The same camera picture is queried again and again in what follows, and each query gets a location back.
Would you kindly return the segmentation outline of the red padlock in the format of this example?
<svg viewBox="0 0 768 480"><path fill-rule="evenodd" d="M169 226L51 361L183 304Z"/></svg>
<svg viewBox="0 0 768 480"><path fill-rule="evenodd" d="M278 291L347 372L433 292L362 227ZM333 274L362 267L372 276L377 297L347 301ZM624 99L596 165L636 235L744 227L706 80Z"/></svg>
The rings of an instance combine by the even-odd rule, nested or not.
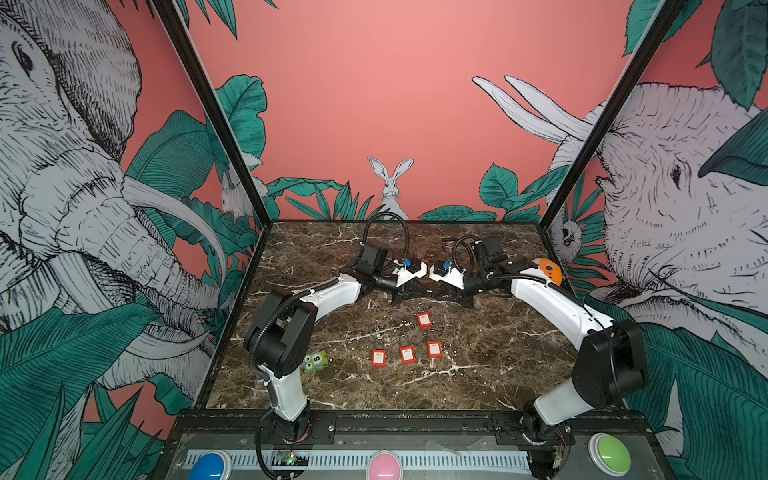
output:
<svg viewBox="0 0 768 480"><path fill-rule="evenodd" d="M427 329L433 326L431 316L428 312L418 314L417 320L420 329Z"/></svg>
<svg viewBox="0 0 768 480"><path fill-rule="evenodd" d="M415 363L417 361L415 349L413 346L401 347L400 357L404 365Z"/></svg>
<svg viewBox="0 0 768 480"><path fill-rule="evenodd" d="M385 350L373 350L371 364L375 368L384 368L387 364L387 352Z"/></svg>
<svg viewBox="0 0 768 480"><path fill-rule="evenodd" d="M428 341L427 353L431 359L441 358L443 356L441 343L439 341Z"/></svg>

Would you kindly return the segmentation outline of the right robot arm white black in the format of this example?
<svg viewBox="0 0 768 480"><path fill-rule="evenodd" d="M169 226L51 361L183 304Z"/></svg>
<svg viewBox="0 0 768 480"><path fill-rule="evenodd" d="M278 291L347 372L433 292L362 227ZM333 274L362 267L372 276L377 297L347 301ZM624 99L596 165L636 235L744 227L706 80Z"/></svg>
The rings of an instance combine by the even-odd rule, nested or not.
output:
<svg viewBox="0 0 768 480"><path fill-rule="evenodd" d="M435 296L469 308L475 296L496 290L526 303L577 352L570 377L529 402L519 419L525 440L543 445L565 422L592 410L622 405L647 384L645 341L639 326L616 320L577 299L562 285L560 267L545 258L510 258L497 237L455 239L471 258L430 266Z"/></svg>

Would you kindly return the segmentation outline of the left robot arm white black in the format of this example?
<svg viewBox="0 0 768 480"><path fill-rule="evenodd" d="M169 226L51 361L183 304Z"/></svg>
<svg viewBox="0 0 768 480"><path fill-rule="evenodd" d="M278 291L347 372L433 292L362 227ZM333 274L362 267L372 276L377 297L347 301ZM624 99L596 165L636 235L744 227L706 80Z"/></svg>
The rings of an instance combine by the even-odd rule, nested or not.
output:
<svg viewBox="0 0 768 480"><path fill-rule="evenodd" d="M368 238L374 221L385 217L397 222L404 233L403 252L387 261L388 247ZM318 320L351 305L373 291L391 295L391 304L426 298L430 291L420 279L426 264L410 255L410 231L395 213L379 212L366 222L358 255L332 277L304 289L275 289L259 307L243 340L248 367L262 378L270 396L266 420L273 424L281 441L292 445L311 432L310 407L303 392L300 367L308 352Z"/></svg>

